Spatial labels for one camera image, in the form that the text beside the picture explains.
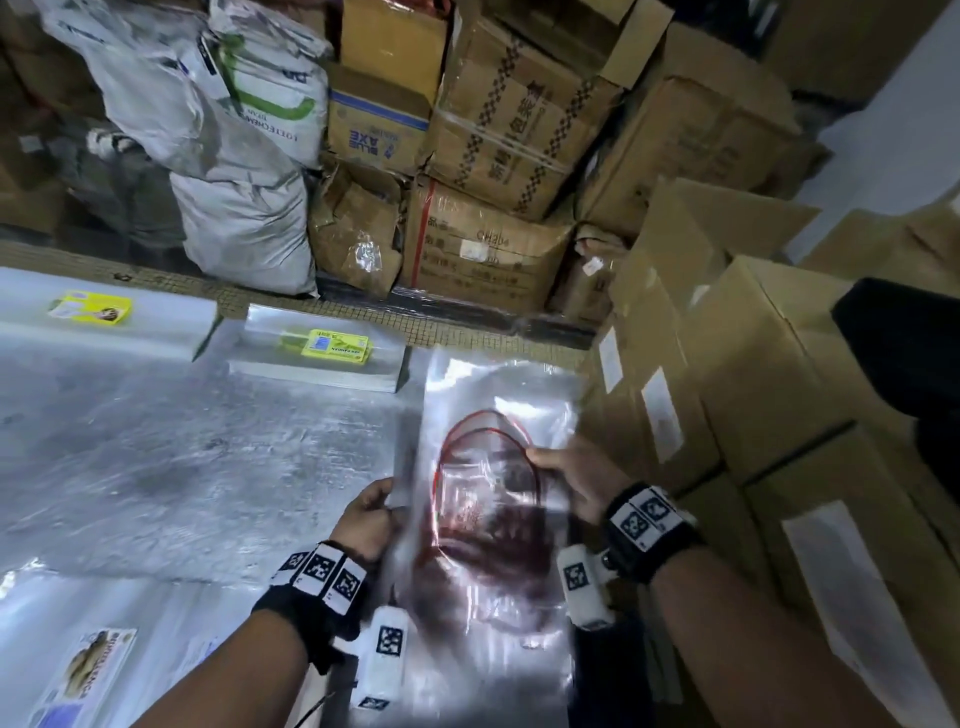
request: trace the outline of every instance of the blue stripe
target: blue stripe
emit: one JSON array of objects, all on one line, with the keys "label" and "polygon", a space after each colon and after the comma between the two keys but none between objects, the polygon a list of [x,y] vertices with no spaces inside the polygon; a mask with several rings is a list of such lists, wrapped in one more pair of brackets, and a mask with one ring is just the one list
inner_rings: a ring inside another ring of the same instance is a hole
[{"label": "blue stripe", "polygon": [[421,132],[425,132],[427,128],[427,122],[424,119],[418,119],[416,116],[411,116],[410,114],[381,107],[379,104],[358,99],[356,96],[347,96],[346,93],[330,91],[330,100],[336,101],[338,104],[343,104],[345,107],[351,107],[352,109],[365,111],[366,113],[371,113],[383,119],[396,121],[397,124],[402,124],[405,127],[417,129]]}]

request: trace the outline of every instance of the wrist strap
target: wrist strap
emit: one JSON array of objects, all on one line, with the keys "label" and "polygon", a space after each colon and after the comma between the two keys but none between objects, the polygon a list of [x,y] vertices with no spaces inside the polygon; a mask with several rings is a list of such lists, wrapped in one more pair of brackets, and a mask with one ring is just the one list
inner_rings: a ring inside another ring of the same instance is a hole
[{"label": "wrist strap", "polygon": [[270,588],[253,606],[289,621],[310,662],[325,674],[332,661],[334,637],[353,640],[360,633],[360,606],[367,570],[335,541],[298,549],[270,580]]},{"label": "wrist strap", "polygon": [[613,500],[603,528],[617,571],[641,584],[671,557],[704,542],[662,488],[642,482]]}]

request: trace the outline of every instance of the yellow label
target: yellow label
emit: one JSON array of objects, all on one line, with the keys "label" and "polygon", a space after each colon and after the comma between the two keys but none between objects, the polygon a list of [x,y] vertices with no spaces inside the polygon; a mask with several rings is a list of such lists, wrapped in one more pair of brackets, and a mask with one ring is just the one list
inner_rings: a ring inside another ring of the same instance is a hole
[{"label": "yellow label", "polygon": [[132,309],[133,301],[122,296],[108,296],[89,291],[67,291],[60,299],[54,301],[54,307],[47,314],[55,319],[116,326]]},{"label": "yellow label", "polygon": [[307,336],[306,346],[301,353],[304,356],[315,356],[320,359],[363,364],[367,361],[372,349],[370,338],[367,336],[314,328]]}]

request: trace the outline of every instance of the white plastic sack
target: white plastic sack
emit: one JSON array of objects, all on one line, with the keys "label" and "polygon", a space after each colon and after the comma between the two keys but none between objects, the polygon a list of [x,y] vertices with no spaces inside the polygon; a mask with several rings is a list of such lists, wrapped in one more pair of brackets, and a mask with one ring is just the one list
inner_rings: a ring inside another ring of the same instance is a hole
[{"label": "white plastic sack", "polygon": [[315,293],[300,169],[193,80],[206,72],[196,67],[200,17],[108,0],[39,4],[47,33],[86,60],[109,119],[173,173],[190,258],[217,278]]},{"label": "white plastic sack", "polygon": [[300,164],[317,165],[326,129],[325,38],[248,0],[213,0],[210,29],[243,117]]}]

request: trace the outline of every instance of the transparent plastic packaging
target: transparent plastic packaging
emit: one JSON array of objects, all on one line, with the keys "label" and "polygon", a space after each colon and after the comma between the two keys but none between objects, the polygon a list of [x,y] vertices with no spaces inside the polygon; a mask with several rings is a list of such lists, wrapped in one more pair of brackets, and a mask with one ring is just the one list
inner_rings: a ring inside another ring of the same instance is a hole
[{"label": "transparent plastic packaging", "polygon": [[578,393],[557,367],[434,351],[395,554],[397,603],[432,663],[413,672],[415,713],[565,708],[573,657],[553,564],[569,500],[525,450],[565,445]]}]

